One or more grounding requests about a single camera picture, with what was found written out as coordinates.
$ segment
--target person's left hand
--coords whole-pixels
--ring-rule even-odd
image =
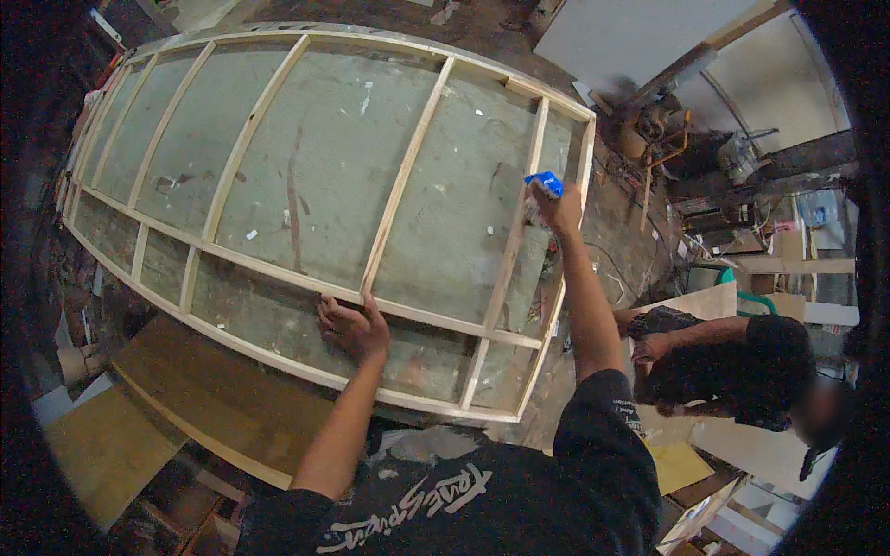
[[[671,345],[667,338],[667,334],[662,334],[660,332],[643,336],[643,338],[636,343],[636,346],[634,347],[634,355],[631,356],[631,360],[637,364],[655,363],[671,350]]]
[[[365,296],[364,315],[340,305],[330,295],[322,295],[316,309],[322,338],[343,348],[359,365],[372,359],[380,359],[380,363],[386,361],[389,327],[377,309],[374,296]]]

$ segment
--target wooden frame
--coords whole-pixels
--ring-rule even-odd
[[[139,197],[140,188],[146,180],[146,174],[148,173],[149,164],[154,151],[157,148],[158,142],[160,141],[167,124],[173,116],[176,106],[185,95],[191,82],[201,70],[201,67],[209,58],[215,46],[217,44],[227,44],[233,42],[249,42],[276,39],[280,40],[282,38],[294,38],[296,39],[295,44],[287,53],[284,60],[280,63],[275,73],[272,75],[270,81],[263,89],[263,92],[256,100],[255,105],[250,112],[250,115],[243,124],[241,132],[232,147],[225,167],[220,175],[219,181],[216,184],[213,200],[211,202],[210,209],[208,210],[207,217],[200,236],[178,230],[173,226],[164,224],[163,222],[159,222],[158,220],[151,218],[146,214],[142,214],[136,211],[136,200]],[[411,52],[420,54],[427,58],[433,58],[436,60],[441,59],[444,62],[442,64],[436,83],[433,86],[423,112],[421,113],[415,130],[411,136],[409,145],[406,148],[405,155],[401,161],[399,171],[394,180],[392,190],[390,192],[390,196],[384,210],[384,214],[376,231],[374,245],[371,249],[365,266],[365,271],[362,276],[359,291],[330,284],[316,278],[311,278],[304,274],[284,269],[274,264],[270,264],[268,262],[260,261],[253,257],[237,253],[215,243],[215,233],[223,213],[226,198],[228,197],[229,191],[231,189],[232,181],[241,163],[241,159],[245,155],[247,147],[252,137],[254,136],[255,131],[262,121],[263,115],[273,103],[276,93],[284,83],[290,70],[296,63],[298,63],[301,55],[305,52],[311,41],[363,44],[365,46],[375,46],[377,48],[383,48],[386,50]],[[133,184],[128,202],[126,204],[123,204],[95,189],[94,186],[98,184],[99,175],[103,169],[102,167],[104,166],[104,162],[108,158],[111,145],[117,138],[117,131],[119,131],[121,122],[127,110],[129,110],[130,106],[132,105],[136,95],[138,94],[142,83],[144,83],[148,72],[157,62],[158,56],[164,52],[181,50],[198,45],[204,45],[204,49],[193,62],[189,72],[182,79],[179,87],[176,90],[176,93],[174,94],[174,97],[170,100],[164,115],[161,117],[160,122],[158,123],[152,140],[146,148],[146,151],[142,158],[142,164]],[[162,48],[154,52],[142,54],[129,60],[125,64],[125,70],[122,73],[122,77],[125,78],[126,75],[129,74],[129,68],[131,68],[132,64],[140,60],[145,60],[149,57],[151,57],[149,66],[147,66],[146,69],[143,70],[145,72],[144,75],[141,76],[140,82],[135,87],[135,91],[131,94],[130,98],[128,98],[123,113],[117,118],[115,127],[113,128],[112,134],[109,137],[109,141],[106,145],[104,145],[100,165],[97,167],[96,175],[94,176],[93,182],[91,184],[93,185],[93,187],[85,187],[85,185],[79,179],[75,180],[75,198],[70,214],[67,218],[64,219],[65,224],[71,230],[71,233],[75,236],[75,238],[80,241],[80,243],[84,244],[87,250],[89,250],[90,253],[92,253],[103,266],[108,268],[125,284],[139,292],[150,302],[156,304],[160,309],[166,311],[186,325],[191,326],[200,333],[209,336],[210,338],[222,343],[223,345],[244,353],[245,355],[259,360],[267,365],[279,368],[292,375],[300,376],[314,383],[341,390],[347,384],[348,379],[318,368],[309,367],[303,363],[299,363],[292,359],[282,357],[281,355],[273,351],[269,351],[259,346],[253,345],[252,343],[242,340],[237,336],[226,332],[224,329],[217,328],[213,324],[207,323],[204,320],[201,320],[200,318],[191,314],[191,305],[194,296],[198,261],[200,259],[200,255],[202,252],[204,252],[212,256],[222,258],[226,261],[233,262],[247,269],[254,270],[269,278],[274,278],[285,284],[299,286],[313,292],[330,294],[338,299],[342,299],[347,302],[361,303],[362,296],[365,293],[371,292],[372,290],[376,272],[379,268],[380,261],[384,254],[386,240],[388,239],[389,232],[392,227],[392,222],[395,218],[396,211],[398,210],[402,193],[404,192],[404,189],[408,182],[411,169],[415,163],[415,159],[417,158],[417,152],[419,151],[423,143],[426,131],[433,119],[433,114],[438,105],[443,88],[445,87],[445,84],[451,74],[451,70],[454,68],[454,65],[456,63],[461,63],[464,65],[470,64],[475,69],[481,69],[481,71],[486,75],[490,75],[491,77],[500,81],[507,90],[523,94],[530,99],[538,102],[538,111],[537,115],[535,116],[534,132],[532,134],[532,141],[531,145],[529,146],[528,160],[525,167],[526,173],[535,173],[538,169],[538,161],[541,157],[542,143],[544,140],[544,131],[546,129],[547,118],[552,109],[555,109],[575,120],[581,121],[586,125],[586,129],[584,131],[581,142],[581,152],[578,160],[577,181],[582,189],[582,199],[587,198],[587,187],[590,181],[591,161],[593,157],[593,146],[595,137],[596,120],[594,112],[580,106],[575,101],[572,101],[565,95],[562,95],[561,93],[558,93],[550,89],[549,87],[535,84],[533,81],[525,76],[521,76],[512,71],[508,71],[502,68],[498,68],[497,66],[486,63],[484,61],[476,60],[475,58],[467,56],[461,51],[449,49],[444,45],[442,47],[426,46],[411,43],[410,41],[401,39],[334,31],[325,32],[285,30],[259,33],[235,33],[217,37],[209,37],[207,39],[185,41],[176,46]],[[102,107],[104,112],[101,114],[101,117],[96,120],[93,128],[98,128],[101,125],[101,121],[107,115],[109,110],[108,106],[112,101],[113,98],[106,99],[106,106]],[[87,141],[94,141],[94,137],[92,136],[86,139]],[[80,158],[80,161],[83,161],[85,159],[86,154],[84,154],[84,156]],[[99,249],[90,244],[90,242],[79,230],[74,228],[73,223],[77,215],[77,201],[79,200],[79,197],[82,193],[95,197],[104,204],[140,223],[139,232],[136,239],[132,272],[125,272],[124,270],[122,270],[118,265],[112,262],[108,256],[106,256]],[[439,328],[454,330],[462,334],[469,334],[480,339],[477,342],[475,353],[473,354],[473,357],[471,359],[470,371],[465,379],[464,388],[462,390],[458,403],[424,398],[421,396],[407,394],[402,391],[389,390],[386,388],[382,388],[379,390],[379,392],[377,393],[378,400],[403,407],[454,417],[464,417],[484,421],[500,421],[507,423],[517,423],[520,420],[522,412],[525,410],[525,407],[528,404],[531,390],[534,386],[535,381],[537,380],[540,368],[543,365],[547,348],[549,347],[550,339],[552,337],[552,332],[555,327],[556,320],[559,317],[560,309],[562,307],[562,298],[565,295],[565,284],[562,280],[558,282],[558,287],[556,288],[555,295],[553,297],[554,302],[552,303],[551,309],[546,318],[544,318],[544,315],[542,314],[543,321],[540,337],[533,338],[526,335],[513,333],[507,330],[497,329],[496,324],[498,320],[498,314],[500,312],[501,305],[506,298],[510,278],[513,274],[516,259],[522,245],[522,232],[524,229],[523,200],[527,195],[526,188],[523,184],[518,187],[518,195],[519,203],[517,204],[511,221],[511,228],[507,237],[506,248],[501,258],[501,263],[498,269],[498,278],[495,282],[495,288],[492,292],[492,296],[489,299],[489,306],[487,307],[484,320],[481,324],[446,317],[444,315],[433,313],[427,310],[420,310],[385,299],[377,299],[378,307],[385,313],[437,326]],[[189,246],[189,255],[185,263],[182,288],[178,303],[169,302],[168,300],[164,299],[160,295],[152,292],[147,287],[142,285],[142,263],[145,256],[145,248],[148,241],[148,235],[152,230],[156,230],[157,232],[166,234],[167,236],[182,241]],[[491,342],[512,344],[514,346],[532,348],[533,350],[537,351],[533,360],[530,375],[526,377],[524,389],[522,392],[521,403],[515,411],[489,409],[486,407],[473,406],[473,395],[476,391],[476,385],[479,381],[481,369],[484,364],[486,355],[488,354]]]

